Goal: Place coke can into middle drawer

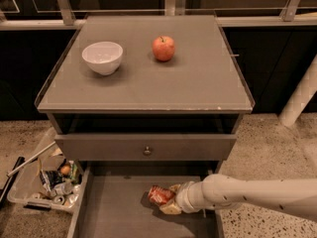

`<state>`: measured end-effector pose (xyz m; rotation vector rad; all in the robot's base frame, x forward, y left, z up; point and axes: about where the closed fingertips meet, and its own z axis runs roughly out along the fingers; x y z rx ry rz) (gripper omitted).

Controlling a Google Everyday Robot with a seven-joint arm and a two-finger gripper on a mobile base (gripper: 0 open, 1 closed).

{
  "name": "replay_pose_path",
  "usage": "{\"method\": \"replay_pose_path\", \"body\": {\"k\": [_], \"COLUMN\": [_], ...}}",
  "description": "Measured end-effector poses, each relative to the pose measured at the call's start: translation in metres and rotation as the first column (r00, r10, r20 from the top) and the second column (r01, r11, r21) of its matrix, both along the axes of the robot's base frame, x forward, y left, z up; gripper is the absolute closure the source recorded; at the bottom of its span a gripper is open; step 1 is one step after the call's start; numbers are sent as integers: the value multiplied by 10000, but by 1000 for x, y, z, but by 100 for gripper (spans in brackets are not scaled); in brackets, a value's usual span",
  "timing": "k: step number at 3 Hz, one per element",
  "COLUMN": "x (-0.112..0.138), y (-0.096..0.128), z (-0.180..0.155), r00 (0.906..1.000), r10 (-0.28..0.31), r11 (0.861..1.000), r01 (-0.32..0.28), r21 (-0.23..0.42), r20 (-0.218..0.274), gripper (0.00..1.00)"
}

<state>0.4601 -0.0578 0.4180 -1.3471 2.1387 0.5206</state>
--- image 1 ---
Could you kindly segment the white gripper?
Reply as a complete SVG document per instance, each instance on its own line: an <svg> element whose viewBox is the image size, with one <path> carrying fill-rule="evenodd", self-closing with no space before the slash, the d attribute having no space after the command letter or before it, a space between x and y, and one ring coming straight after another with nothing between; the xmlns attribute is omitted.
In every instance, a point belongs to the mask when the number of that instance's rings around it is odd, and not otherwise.
<svg viewBox="0 0 317 238"><path fill-rule="evenodd" d="M183 184L174 184L169 187L172 192L177 192L175 200L171 199L159 207L167 215L178 215L181 210L185 213L198 212L206 208L206 200L202 193L202 182L188 181Z"/></svg>

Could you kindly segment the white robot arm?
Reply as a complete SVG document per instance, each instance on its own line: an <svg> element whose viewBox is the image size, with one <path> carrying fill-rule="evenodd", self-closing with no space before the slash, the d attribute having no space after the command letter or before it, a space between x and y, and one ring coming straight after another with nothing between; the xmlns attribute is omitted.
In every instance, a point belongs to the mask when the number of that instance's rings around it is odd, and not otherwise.
<svg viewBox="0 0 317 238"><path fill-rule="evenodd" d="M317 179L241 180L213 174L183 183L159 210L165 214L233 208L246 203L296 217L317 219Z"/></svg>

